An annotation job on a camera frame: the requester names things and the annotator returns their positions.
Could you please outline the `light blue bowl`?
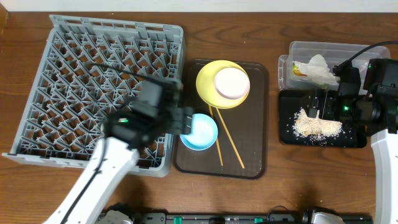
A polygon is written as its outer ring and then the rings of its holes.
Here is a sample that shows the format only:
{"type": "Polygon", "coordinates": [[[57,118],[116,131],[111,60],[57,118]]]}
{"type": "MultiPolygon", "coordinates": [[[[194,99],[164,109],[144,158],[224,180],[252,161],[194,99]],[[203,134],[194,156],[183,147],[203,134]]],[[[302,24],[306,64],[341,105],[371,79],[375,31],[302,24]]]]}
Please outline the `light blue bowl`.
{"type": "Polygon", "coordinates": [[[211,147],[218,137],[218,127],[207,114],[196,113],[192,117],[191,133],[180,135],[181,142],[193,151],[204,151],[211,147]]]}

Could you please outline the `white paper waste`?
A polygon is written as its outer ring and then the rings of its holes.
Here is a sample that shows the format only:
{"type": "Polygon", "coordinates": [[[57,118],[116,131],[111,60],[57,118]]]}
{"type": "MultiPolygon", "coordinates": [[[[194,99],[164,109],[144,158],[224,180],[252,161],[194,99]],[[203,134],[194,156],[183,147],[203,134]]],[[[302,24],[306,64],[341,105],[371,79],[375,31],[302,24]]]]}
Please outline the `white paper waste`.
{"type": "Polygon", "coordinates": [[[339,77],[334,76],[320,54],[313,56],[309,63],[293,61],[293,73],[296,76],[307,77],[318,85],[338,85],[339,77]]]}

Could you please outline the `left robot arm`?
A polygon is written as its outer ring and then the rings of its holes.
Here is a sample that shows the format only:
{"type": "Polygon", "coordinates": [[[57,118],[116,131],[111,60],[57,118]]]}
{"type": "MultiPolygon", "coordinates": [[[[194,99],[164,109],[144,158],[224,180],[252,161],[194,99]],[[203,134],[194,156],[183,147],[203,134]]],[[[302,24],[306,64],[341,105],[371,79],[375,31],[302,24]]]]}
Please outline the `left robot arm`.
{"type": "Polygon", "coordinates": [[[103,137],[64,201],[47,223],[94,223],[115,188],[136,166],[140,150],[163,134],[188,134],[193,109],[179,107],[182,82],[147,78],[138,96],[103,121],[103,137]]]}

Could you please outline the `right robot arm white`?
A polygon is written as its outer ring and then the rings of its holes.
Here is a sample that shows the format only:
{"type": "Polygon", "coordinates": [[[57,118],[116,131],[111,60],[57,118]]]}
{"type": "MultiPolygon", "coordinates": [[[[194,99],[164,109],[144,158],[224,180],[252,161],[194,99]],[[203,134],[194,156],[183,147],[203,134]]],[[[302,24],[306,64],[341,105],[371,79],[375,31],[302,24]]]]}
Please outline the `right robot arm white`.
{"type": "Polygon", "coordinates": [[[371,137],[376,165],[375,223],[397,223],[397,61],[374,58],[366,77],[346,60],[333,69],[338,89],[310,90],[303,108],[310,118],[355,124],[371,137]]]}

